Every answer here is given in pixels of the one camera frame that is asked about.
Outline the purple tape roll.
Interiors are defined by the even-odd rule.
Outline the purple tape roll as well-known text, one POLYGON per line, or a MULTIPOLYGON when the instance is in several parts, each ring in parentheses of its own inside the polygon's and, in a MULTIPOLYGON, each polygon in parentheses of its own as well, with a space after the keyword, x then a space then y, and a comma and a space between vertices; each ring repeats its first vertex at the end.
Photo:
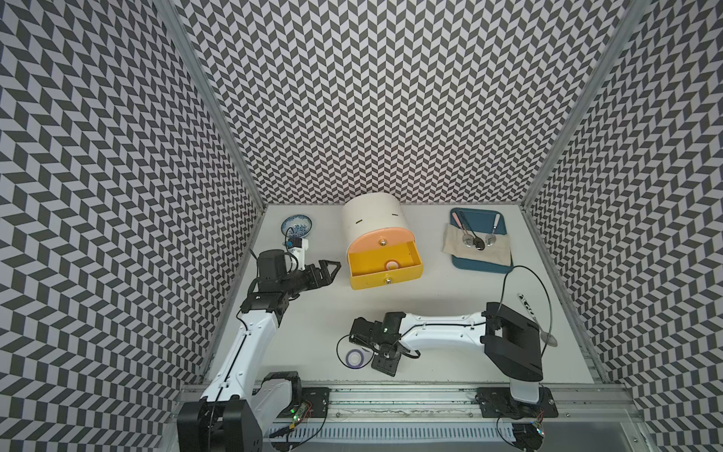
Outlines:
POLYGON ((344 364, 351 369, 363 368, 366 365, 365 353, 357 348, 350 350, 344 357, 344 364))

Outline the yellow drawer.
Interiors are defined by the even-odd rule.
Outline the yellow drawer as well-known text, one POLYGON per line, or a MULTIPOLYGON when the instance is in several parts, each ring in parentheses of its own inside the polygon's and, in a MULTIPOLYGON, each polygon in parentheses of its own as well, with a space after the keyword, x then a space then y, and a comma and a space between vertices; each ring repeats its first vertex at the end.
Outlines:
POLYGON ((354 290, 408 282, 419 279, 424 272, 415 242, 348 254, 348 263, 350 285, 354 290), (387 270, 385 264, 390 260, 397 261, 399 268, 387 270))

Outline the orange top drawer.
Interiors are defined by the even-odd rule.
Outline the orange top drawer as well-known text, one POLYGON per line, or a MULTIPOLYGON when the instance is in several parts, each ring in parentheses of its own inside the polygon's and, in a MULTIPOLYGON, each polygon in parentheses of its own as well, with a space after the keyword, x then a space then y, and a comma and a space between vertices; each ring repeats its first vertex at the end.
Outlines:
POLYGON ((348 246, 348 253, 369 252, 369 250, 378 250, 414 241, 414 233, 409 229, 399 227, 383 228, 362 234, 354 239, 348 246))

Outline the white round drawer cabinet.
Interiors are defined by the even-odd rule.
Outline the white round drawer cabinet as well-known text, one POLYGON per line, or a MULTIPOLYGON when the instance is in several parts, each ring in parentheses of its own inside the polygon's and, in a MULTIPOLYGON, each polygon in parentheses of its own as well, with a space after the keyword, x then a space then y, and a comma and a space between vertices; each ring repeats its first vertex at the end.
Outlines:
POLYGON ((400 201, 391 194, 368 193, 350 200, 342 208, 342 229, 348 246, 362 234, 392 227, 412 231, 400 201))

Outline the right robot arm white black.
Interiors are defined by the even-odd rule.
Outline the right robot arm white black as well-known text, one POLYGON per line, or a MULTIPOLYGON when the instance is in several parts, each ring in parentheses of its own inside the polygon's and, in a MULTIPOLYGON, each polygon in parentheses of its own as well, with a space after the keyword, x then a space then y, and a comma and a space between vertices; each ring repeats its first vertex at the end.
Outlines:
POLYGON ((348 340, 370 350, 372 368, 389 377, 397 374, 403 358, 419 359, 427 348, 468 348, 509 378, 512 400, 538 405, 542 399, 540 326, 500 302, 463 316, 389 312, 382 321, 355 318, 348 340))

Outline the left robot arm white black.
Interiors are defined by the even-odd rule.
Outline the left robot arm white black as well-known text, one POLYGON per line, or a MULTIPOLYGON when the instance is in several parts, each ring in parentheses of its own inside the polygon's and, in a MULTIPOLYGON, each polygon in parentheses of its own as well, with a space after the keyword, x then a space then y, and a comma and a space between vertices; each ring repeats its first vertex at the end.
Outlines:
POLYGON ((330 286, 338 261, 301 263, 288 250, 256 257, 257 275, 239 309, 240 328, 220 371, 196 401, 185 403, 176 421, 181 451, 210 451, 215 441, 227 451, 260 451, 279 414, 301 403, 296 371, 257 376, 265 353, 282 325, 290 301, 305 291, 330 286))

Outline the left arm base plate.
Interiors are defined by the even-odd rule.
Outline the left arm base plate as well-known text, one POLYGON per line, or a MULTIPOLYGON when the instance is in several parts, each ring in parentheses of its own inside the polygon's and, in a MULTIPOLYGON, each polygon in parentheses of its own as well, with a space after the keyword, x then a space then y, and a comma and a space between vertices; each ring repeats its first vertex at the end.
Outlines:
POLYGON ((269 380, 252 393, 250 408, 260 424, 273 423, 277 418, 325 418, 330 393, 327 387, 303 388, 290 380, 269 380))

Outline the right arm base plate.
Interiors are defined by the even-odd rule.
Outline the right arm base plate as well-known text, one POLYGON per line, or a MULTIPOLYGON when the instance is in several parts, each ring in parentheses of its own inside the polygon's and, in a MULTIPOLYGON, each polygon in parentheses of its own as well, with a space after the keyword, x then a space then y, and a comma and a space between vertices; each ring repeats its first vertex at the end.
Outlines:
POLYGON ((486 419, 558 418, 559 411, 551 390, 540 386, 538 395, 540 399, 537 403, 527 403, 514 399, 508 387, 480 387, 476 389, 474 401, 486 419))

